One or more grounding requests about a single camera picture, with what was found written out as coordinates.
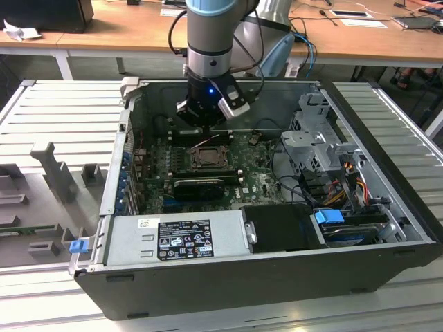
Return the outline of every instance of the blue connector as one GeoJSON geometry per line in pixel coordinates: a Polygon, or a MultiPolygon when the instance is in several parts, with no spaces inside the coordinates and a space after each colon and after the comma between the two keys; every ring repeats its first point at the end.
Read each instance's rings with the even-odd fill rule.
{"type": "Polygon", "coordinates": [[[131,155],[129,152],[123,152],[122,165],[128,165],[131,162],[131,155]]]}
{"type": "Polygon", "coordinates": [[[124,199],[124,197],[125,197],[125,192],[123,192],[123,191],[117,191],[117,194],[116,194],[116,199],[117,200],[120,200],[120,199],[124,199]]]}
{"type": "Polygon", "coordinates": [[[126,180],[126,178],[128,177],[129,173],[126,171],[120,171],[120,179],[126,180]]]}
{"type": "Polygon", "coordinates": [[[123,209],[125,209],[125,204],[122,203],[122,201],[116,201],[114,208],[116,209],[116,211],[122,212],[123,209]]]}

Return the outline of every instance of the white paper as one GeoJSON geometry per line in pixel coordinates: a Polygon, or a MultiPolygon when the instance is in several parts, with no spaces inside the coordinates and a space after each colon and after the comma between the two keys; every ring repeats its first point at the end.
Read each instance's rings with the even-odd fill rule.
{"type": "Polygon", "coordinates": [[[157,228],[160,218],[140,218],[138,220],[138,228],[157,228]]]}
{"type": "Polygon", "coordinates": [[[366,28],[387,28],[380,21],[370,21],[362,19],[340,19],[341,23],[346,26],[364,26],[366,28]]]}
{"type": "Polygon", "coordinates": [[[183,9],[169,9],[169,8],[163,8],[160,10],[160,16],[171,16],[176,17],[179,16],[179,14],[183,12],[183,9]]]}
{"type": "Polygon", "coordinates": [[[3,32],[7,34],[9,38],[18,40],[19,42],[21,42],[23,39],[39,38],[42,36],[34,28],[18,28],[9,24],[5,20],[3,20],[3,22],[5,24],[3,32]]]}

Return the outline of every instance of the sticker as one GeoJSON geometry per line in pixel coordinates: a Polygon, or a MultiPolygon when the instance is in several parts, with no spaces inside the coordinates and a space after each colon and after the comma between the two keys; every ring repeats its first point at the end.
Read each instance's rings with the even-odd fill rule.
{"type": "Polygon", "coordinates": [[[157,258],[161,261],[214,256],[209,220],[157,223],[159,227],[157,258]]]}
{"type": "Polygon", "coordinates": [[[0,237],[18,237],[19,235],[18,232],[0,232],[0,237]]]}
{"type": "Polygon", "coordinates": [[[144,218],[138,220],[138,228],[152,228],[157,227],[160,218],[144,218]]]}

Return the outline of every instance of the metal bracket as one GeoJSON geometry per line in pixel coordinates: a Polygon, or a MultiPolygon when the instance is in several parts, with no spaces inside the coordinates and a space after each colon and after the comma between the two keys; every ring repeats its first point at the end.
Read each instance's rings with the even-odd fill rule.
{"type": "Polygon", "coordinates": [[[122,95],[122,99],[129,100],[133,97],[136,97],[140,93],[137,92],[137,89],[140,87],[139,82],[139,77],[123,78],[120,85],[120,93],[122,95]]]}
{"type": "Polygon", "coordinates": [[[20,83],[20,86],[34,86],[37,80],[23,80],[20,83]]]}
{"type": "Polygon", "coordinates": [[[326,154],[331,160],[330,167],[340,167],[340,158],[343,154],[352,155],[359,147],[352,143],[331,144],[326,149],[326,154]]]}
{"type": "Polygon", "coordinates": [[[65,163],[59,163],[54,158],[54,143],[39,142],[35,143],[30,152],[31,157],[37,159],[46,172],[44,177],[50,188],[63,203],[72,200],[73,193],[69,186],[73,182],[72,175],[65,163]]]}

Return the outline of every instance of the computer case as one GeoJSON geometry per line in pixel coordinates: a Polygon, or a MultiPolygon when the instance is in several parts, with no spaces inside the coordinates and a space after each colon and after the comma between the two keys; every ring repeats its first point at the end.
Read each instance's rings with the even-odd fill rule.
{"type": "Polygon", "coordinates": [[[20,28],[83,33],[93,15],[91,0],[0,1],[1,26],[6,20],[20,28]]]}

